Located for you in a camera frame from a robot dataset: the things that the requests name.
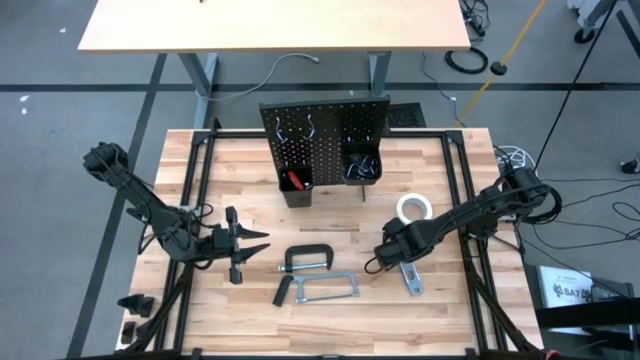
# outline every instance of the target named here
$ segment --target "wooden desk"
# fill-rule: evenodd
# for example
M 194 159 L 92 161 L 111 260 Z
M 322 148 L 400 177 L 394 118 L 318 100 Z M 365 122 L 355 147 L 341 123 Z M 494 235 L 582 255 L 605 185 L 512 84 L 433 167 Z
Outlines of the wooden desk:
M 191 133 L 173 130 L 167 134 L 155 192 L 170 205 L 179 203 Z M 491 139 L 486 129 L 464 130 L 464 134 L 474 186 L 479 191 L 498 176 Z M 403 194 L 417 192 L 427 197 L 434 216 L 452 206 L 439 140 L 383 139 L 381 152 L 384 173 L 376 185 L 367 187 L 366 202 L 362 202 L 359 187 L 318 187 L 312 207 L 289 209 L 278 191 L 266 139 L 216 139 L 207 194 L 215 211 L 205 222 L 224 223 L 224 208 L 233 205 L 245 227 L 271 234 L 243 241 L 241 246 L 270 242 L 271 247 L 242 267 L 242 285 L 229 283 L 226 259 L 196 272 L 185 352 L 200 347 L 205 354 L 226 355 L 462 355 L 465 348 L 475 346 L 456 234 L 449 234 L 432 254 L 415 263 L 425 287 L 423 296 L 409 295 L 399 269 L 373 276 L 363 271 L 373 247 L 381 242 L 382 225 L 395 216 L 396 202 Z M 499 236 L 515 241 L 507 227 Z M 283 276 L 276 272 L 276 265 L 284 261 L 285 249 L 311 243 L 333 247 L 332 271 L 355 273 L 360 297 L 298 305 L 292 286 L 283 307 L 272 305 Z M 489 243 L 489 257 L 500 303 L 529 341 L 541 347 L 520 255 L 494 241 Z M 153 243 L 138 257 L 130 293 L 155 296 L 157 309 L 168 261 Z M 331 281 L 309 283 L 305 289 L 311 297 L 345 290 Z M 490 317 L 486 309 L 483 312 L 486 331 L 493 334 Z M 168 346 L 176 315 L 177 305 L 170 316 Z M 144 322 L 128 312 L 125 321 Z M 489 342 L 495 348 L 492 335 Z
M 457 0 L 99 0 L 87 52 L 467 49 Z

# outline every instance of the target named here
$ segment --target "desk leg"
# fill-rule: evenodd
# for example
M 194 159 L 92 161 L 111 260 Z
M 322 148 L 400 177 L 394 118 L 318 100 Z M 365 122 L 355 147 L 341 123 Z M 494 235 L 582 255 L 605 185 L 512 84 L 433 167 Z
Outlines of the desk leg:
M 369 52 L 369 74 L 371 78 L 371 95 L 382 96 L 387 70 L 391 61 L 391 51 Z
M 197 54 L 178 54 L 178 56 L 182 61 L 182 65 L 184 65 L 184 68 L 187 70 L 191 81 L 193 81 L 193 85 L 198 94 L 203 97 L 211 97 L 213 77 L 215 76 L 216 65 L 218 63 L 218 54 L 210 53 L 207 56 L 204 68 Z M 194 129 L 202 129 L 208 126 L 207 117 L 209 114 L 207 110 L 209 109 L 209 104 L 210 101 L 198 98 L 196 116 L 193 121 Z

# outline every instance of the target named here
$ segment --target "tool holder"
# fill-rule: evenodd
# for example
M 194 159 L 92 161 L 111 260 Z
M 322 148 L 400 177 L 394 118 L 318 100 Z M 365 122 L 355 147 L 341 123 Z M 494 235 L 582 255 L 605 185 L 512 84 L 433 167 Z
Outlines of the tool holder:
M 296 188 L 289 174 L 295 174 L 303 190 Z M 313 195 L 313 169 L 311 166 L 291 166 L 278 169 L 278 184 L 290 208 L 309 207 Z
M 373 185 L 380 179 L 380 139 L 389 104 L 388 96 L 260 104 L 280 191 L 289 207 L 311 206 L 311 190 L 316 186 Z M 354 154 L 375 159 L 378 164 L 375 174 L 347 178 Z M 286 175 L 291 169 L 302 177 L 309 174 L 310 169 L 309 189 L 291 186 Z

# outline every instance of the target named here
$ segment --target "black pegboard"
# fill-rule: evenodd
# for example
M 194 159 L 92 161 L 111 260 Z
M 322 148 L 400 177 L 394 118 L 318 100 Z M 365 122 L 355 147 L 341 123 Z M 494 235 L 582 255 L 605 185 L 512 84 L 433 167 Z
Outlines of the black pegboard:
M 386 96 L 260 104 L 276 171 L 285 167 L 311 166 L 314 186 L 343 184 L 341 145 L 362 142 L 379 146 L 389 103 Z

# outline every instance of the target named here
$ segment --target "roll of tape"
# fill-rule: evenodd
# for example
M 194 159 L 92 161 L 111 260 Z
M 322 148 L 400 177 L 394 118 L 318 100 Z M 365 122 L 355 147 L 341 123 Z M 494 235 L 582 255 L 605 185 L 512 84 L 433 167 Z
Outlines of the roll of tape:
M 411 220 L 409 220 L 409 218 L 404 214 L 404 211 L 402 209 L 405 204 L 416 205 L 420 209 L 422 209 L 425 220 L 429 220 L 433 216 L 433 209 L 431 208 L 431 203 L 429 202 L 429 200 L 427 200 L 427 198 L 416 193 L 406 194 L 401 197 L 400 200 L 398 200 L 398 204 L 396 205 L 396 213 L 398 213 L 398 218 L 405 225 L 411 222 Z

